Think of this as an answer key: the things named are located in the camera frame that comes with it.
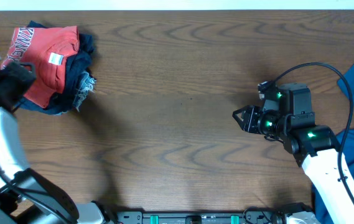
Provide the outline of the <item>red t-shirt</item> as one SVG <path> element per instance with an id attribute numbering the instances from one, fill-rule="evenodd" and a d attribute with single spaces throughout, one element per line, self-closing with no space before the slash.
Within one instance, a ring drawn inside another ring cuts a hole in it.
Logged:
<path id="1" fill-rule="evenodd" d="M 79 46 L 77 26 L 17 27 L 1 66 L 11 62 L 33 64 L 37 78 L 24 97 L 46 108 L 54 93 L 63 93 L 67 58 L 76 55 Z"/>

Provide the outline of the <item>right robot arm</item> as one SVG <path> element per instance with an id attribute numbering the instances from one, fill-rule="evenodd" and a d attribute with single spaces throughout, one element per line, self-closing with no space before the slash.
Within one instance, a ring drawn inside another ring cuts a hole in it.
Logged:
<path id="1" fill-rule="evenodd" d="M 248 105 L 232 117 L 247 133 L 279 141 L 311 180 L 334 223 L 354 223 L 354 179 L 328 126 L 315 123 L 310 90 L 302 83 L 265 89 L 258 86 L 262 106 Z"/>

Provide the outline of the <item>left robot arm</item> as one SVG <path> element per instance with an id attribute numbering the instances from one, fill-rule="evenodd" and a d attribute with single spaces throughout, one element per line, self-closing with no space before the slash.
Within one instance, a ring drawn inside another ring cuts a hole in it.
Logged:
<path id="1" fill-rule="evenodd" d="M 0 69 L 0 223 L 108 223 L 96 202 L 76 204 L 28 163 L 14 105 L 34 81 L 31 63 L 11 62 Z"/>

